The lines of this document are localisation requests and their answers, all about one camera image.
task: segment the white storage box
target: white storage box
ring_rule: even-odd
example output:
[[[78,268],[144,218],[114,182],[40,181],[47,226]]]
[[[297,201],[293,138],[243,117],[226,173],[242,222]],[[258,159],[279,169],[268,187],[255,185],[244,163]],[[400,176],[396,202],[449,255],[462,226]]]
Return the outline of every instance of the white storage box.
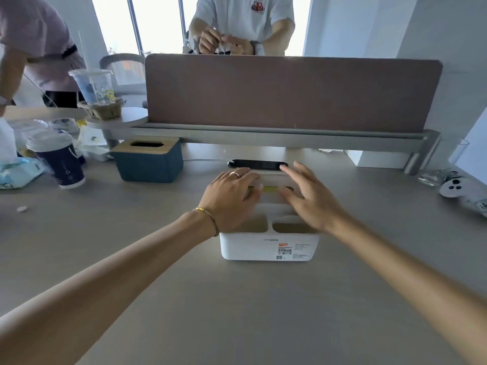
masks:
[[[262,172],[258,183],[266,189],[288,186],[299,194],[285,173]],[[306,225],[272,190],[264,192],[249,220],[231,233],[220,234],[220,246],[227,260],[308,261],[319,239],[319,232]]]

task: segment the red logo on shirt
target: red logo on shirt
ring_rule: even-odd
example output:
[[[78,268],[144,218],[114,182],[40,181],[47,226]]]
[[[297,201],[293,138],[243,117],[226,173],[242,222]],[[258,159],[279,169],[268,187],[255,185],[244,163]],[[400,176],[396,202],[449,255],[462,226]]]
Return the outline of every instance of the red logo on shirt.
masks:
[[[252,10],[256,12],[264,11],[264,5],[261,2],[255,1],[252,5]]]

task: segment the hand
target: hand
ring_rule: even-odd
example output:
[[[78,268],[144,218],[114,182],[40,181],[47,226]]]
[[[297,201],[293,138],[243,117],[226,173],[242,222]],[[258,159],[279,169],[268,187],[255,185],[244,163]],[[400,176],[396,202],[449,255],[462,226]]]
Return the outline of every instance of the hand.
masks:
[[[222,35],[216,29],[208,27],[201,32],[198,48],[202,54],[213,54],[222,42]]]
[[[352,217],[340,206],[333,194],[303,164],[295,161],[295,169],[281,165],[281,170],[295,181],[304,198],[299,198],[286,187],[279,187],[282,198],[311,227],[321,232],[335,234],[342,222]]]
[[[240,178],[230,174],[232,171]],[[250,216],[259,201],[262,187],[248,190],[248,186],[259,177],[249,168],[221,173],[206,188],[198,206],[213,215],[220,232],[230,232]]]
[[[230,43],[230,52],[232,55],[254,55],[254,46],[249,40],[237,38],[231,34],[223,36],[222,41]]]

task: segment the person in white t-shirt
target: person in white t-shirt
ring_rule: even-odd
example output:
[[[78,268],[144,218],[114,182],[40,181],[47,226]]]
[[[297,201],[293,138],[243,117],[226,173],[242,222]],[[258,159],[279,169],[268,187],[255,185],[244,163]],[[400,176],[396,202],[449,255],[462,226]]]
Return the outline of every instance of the person in white t-shirt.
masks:
[[[77,107],[83,97],[71,69],[85,62],[58,12],[45,0],[0,0],[0,116],[24,70],[44,92],[46,106]]]
[[[195,53],[283,56],[294,27],[293,0],[198,0],[189,40]]]

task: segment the window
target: window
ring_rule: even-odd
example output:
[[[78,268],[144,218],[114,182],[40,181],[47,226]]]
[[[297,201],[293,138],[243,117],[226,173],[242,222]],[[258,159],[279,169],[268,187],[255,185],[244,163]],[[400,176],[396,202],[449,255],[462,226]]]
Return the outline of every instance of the window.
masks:
[[[93,0],[93,5],[109,53],[181,53],[183,28],[188,30],[197,1]],[[183,5],[184,25],[181,23],[180,3]],[[296,27],[286,55],[302,56],[311,0],[293,0],[293,3]],[[134,21],[130,4],[133,5]]]

